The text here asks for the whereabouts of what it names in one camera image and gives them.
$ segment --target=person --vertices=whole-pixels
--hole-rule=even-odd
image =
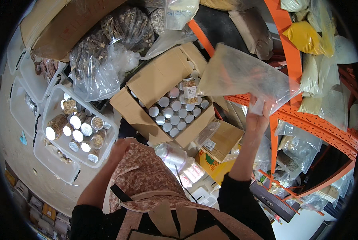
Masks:
[[[267,103],[263,116],[248,111],[239,156],[221,184],[220,211],[188,200],[154,149],[146,141],[139,143],[136,131],[122,119],[108,161],[73,209],[71,239],[275,239],[267,216],[249,191],[268,115]],[[121,139],[121,135],[133,137]],[[104,214],[108,185],[110,214]]]

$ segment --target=concrete floor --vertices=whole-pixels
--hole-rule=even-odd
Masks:
[[[10,112],[10,90],[15,76],[10,74],[8,65],[2,75],[0,87],[0,163],[4,169],[6,161],[15,174],[27,187],[44,202],[57,209],[57,211],[71,216],[76,201],[88,183],[94,178],[100,168],[90,168],[80,164],[81,172],[72,185],[57,179],[33,154],[32,141],[27,138],[27,146],[19,140],[22,128]],[[103,211],[108,213],[107,189]]]

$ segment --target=hand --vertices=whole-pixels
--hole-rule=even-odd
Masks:
[[[127,141],[126,139],[118,139],[111,149],[108,162],[118,165],[123,159],[124,154],[128,151],[130,144],[130,141]]]
[[[251,95],[250,105],[255,105],[258,99]],[[267,102],[264,102],[263,108],[263,116],[256,115],[255,113],[251,113],[248,109],[248,113],[246,116],[246,131],[249,134],[255,134],[257,136],[262,137],[264,132],[267,130],[269,124],[269,110],[270,106]]]

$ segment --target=box of jars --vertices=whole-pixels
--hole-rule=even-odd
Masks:
[[[141,69],[110,103],[152,144],[174,140],[185,147],[215,118],[210,98],[196,95],[197,66],[205,64],[195,46],[173,48]]]
[[[99,113],[71,88],[55,85],[43,112],[42,132],[70,159],[93,168],[109,155],[119,127],[111,114]]]

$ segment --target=black sleeve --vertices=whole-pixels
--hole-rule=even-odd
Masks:
[[[253,198],[248,182],[236,181],[224,175],[218,203],[221,212],[234,217],[251,228],[263,239],[275,239],[268,217]]]
[[[97,239],[104,216],[103,211],[97,207],[75,206],[71,217],[70,239]]]

